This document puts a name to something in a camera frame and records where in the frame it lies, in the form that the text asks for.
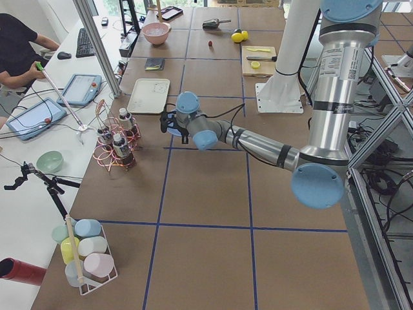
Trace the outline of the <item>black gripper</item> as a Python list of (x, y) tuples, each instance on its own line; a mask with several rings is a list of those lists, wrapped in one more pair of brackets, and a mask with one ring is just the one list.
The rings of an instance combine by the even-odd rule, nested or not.
[(177, 111), (162, 111), (160, 116), (160, 128), (162, 133), (169, 132), (171, 135), (180, 136), (182, 144), (188, 144), (189, 133), (186, 128), (178, 124)]

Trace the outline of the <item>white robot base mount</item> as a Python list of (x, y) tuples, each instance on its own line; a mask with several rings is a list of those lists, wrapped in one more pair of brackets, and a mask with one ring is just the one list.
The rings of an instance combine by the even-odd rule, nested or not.
[(317, 0), (291, 2), (274, 74), (265, 84), (256, 84), (258, 112), (303, 113), (298, 71), (319, 9)]

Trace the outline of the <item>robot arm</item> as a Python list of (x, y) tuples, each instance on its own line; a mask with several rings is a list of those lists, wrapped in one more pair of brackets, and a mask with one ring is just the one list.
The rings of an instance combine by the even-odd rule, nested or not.
[(259, 86), (260, 112), (291, 112), (299, 106), (299, 69), (314, 33), (323, 50), (308, 143), (301, 149), (272, 140), (203, 113), (199, 98), (186, 91), (174, 110), (161, 113), (161, 131), (175, 129), (183, 143), (199, 150), (223, 142), (268, 165), (292, 173), (291, 189), (304, 205), (325, 209), (344, 193), (348, 156), (344, 147), (365, 49), (379, 36), (381, 1), (293, 1), (275, 71)]

